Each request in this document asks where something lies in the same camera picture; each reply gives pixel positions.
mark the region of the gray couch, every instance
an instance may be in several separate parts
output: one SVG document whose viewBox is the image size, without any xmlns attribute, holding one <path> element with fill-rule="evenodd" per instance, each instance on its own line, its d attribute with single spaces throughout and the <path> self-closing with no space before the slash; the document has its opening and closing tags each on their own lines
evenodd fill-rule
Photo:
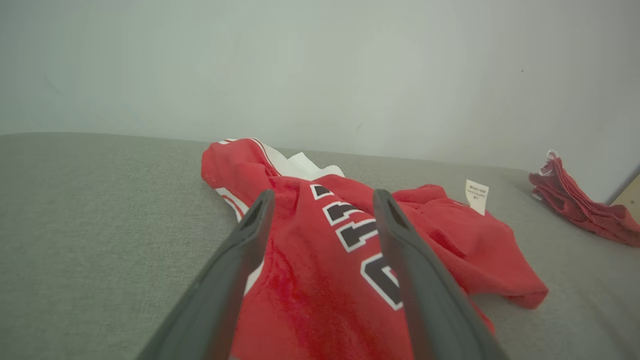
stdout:
<svg viewBox="0 0 640 360">
<path fill-rule="evenodd" d="M 134 359 L 236 224 L 200 178 L 207 146 L 0 136 L 0 359 Z M 476 297 L 513 359 L 640 357 L 640 249 L 551 212 L 531 196 L 526 172 L 305 153 L 374 188 L 439 184 L 465 202 L 466 179 L 489 186 L 488 211 L 513 228 L 550 290 L 534 311 Z"/>
</svg>

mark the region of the red cloth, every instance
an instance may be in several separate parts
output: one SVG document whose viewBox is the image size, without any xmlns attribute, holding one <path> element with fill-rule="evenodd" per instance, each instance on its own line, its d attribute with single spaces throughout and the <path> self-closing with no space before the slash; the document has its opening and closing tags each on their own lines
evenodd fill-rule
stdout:
<svg viewBox="0 0 640 360">
<path fill-rule="evenodd" d="M 606 206 L 592 201 L 564 170 L 556 152 L 549 151 L 547 158 L 538 173 L 529 175 L 537 198 L 574 225 L 603 238 L 640 247 L 640 225 L 624 205 Z"/>
<path fill-rule="evenodd" d="M 413 359 L 395 278 L 384 272 L 373 190 L 338 175 L 283 176 L 284 157 L 274 159 L 273 151 L 255 139 L 229 140 L 211 144 L 202 157 L 202 178 L 240 216 L 261 191 L 276 196 L 264 262 L 255 283 L 248 281 L 232 355 Z M 467 294 L 496 293 L 531 309 L 545 298 L 547 287 L 513 231 L 488 212 L 480 215 L 435 185 L 394 198 Z"/>
</svg>

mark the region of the white label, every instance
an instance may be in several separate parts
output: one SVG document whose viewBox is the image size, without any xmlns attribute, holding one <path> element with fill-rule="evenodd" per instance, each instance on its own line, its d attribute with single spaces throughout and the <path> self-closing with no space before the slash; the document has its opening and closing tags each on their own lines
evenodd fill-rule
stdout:
<svg viewBox="0 0 640 360">
<path fill-rule="evenodd" d="M 486 206 L 486 196 L 489 194 L 489 186 L 467 180 L 465 193 L 467 194 L 469 206 L 484 216 L 484 207 Z"/>
</svg>

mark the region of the black lettering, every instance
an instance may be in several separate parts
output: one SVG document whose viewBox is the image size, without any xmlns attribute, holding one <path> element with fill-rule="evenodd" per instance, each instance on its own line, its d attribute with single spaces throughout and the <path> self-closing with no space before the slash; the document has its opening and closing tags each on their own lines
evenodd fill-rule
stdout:
<svg viewBox="0 0 640 360">
<path fill-rule="evenodd" d="M 363 261 L 360 273 L 394 310 L 403 306 L 397 279 L 382 254 Z"/>
<path fill-rule="evenodd" d="M 486 197 L 485 195 L 481 194 L 481 193 L 477 193 L 477 192 L 473 192 L 471 190 L 467 190 L 468 193 L 474 194 L 474 195 L 478 195 L 478 196 L 482 196 L 482 197 Z"/>
<path fill-rule="evenodd" d="M 348 202 L 337 201 L 323 207 L 323 211 L 326 219 L 329 220 L 329 224 L 335 225 L 341 221 L 347 220 L 349 218 L 349 214 L 353 214 L 361 210 L 358 210 L 358 208 Z"/>
<path fill-rule="evenodd" d="M 329 191 L 329 189 L 318 184 L 311 184 L 311 191 L 314 193 L 315 200 L 320 199 L 321 197 L 333 195 L 333 193 Z"/>
<path fill-rule="evenodd" d="M 376 228 L 376 219 L 367 219 L 358 223 L 350 222 L 335 232 L 338 234 L 342 246 L 347 252 L 351 252 L 366 244 L 368 239 L 376 236 L 378 229 Z"/>
</svg>

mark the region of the red jersey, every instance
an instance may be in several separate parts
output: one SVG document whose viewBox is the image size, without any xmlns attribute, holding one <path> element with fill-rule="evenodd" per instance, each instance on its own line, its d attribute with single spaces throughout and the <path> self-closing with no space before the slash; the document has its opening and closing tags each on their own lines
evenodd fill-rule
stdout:
<svg viewBox="0 0 640 360">
<path fill-rule="evenodd" d="M 398 281 L 378 243 L 371 188 L 338 167 L 317 168 L 303 154 L 287 159 L 253 138 L 211 144 L 202 178 L 238 219 L 260 192 L 275 192 L 269 241 L 247 281 L 234 357 L 413 359 Z M 547 287 L 513 231 L 489 212 L 480 215 L 436 185 L 393 196 L 465 293 L 496 293 L 528 308 L 545 298 Z"/>
</svg>

